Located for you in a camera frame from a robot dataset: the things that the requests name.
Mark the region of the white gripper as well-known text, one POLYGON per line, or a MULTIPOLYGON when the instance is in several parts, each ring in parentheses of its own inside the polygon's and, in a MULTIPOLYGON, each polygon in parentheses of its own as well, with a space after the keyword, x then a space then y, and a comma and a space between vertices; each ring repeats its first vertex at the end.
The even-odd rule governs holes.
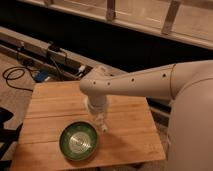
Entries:
POLYGON ((108 117, 108 100, 106 96, 87 96, 85 98, 85 107, 91 114, 93 122, 97 121, 98 114, 103 115, 103 120, 108 117))

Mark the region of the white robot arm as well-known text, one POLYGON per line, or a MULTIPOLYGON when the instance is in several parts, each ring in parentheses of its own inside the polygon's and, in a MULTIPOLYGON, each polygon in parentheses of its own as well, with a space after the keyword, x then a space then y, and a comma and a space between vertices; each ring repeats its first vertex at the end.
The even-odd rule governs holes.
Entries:
POLYGON ((213 60, 183 62, 112 76, 104 66, 80 81, 93 115, 109 95, 170 100, 165 171, 213 171, 213 60))

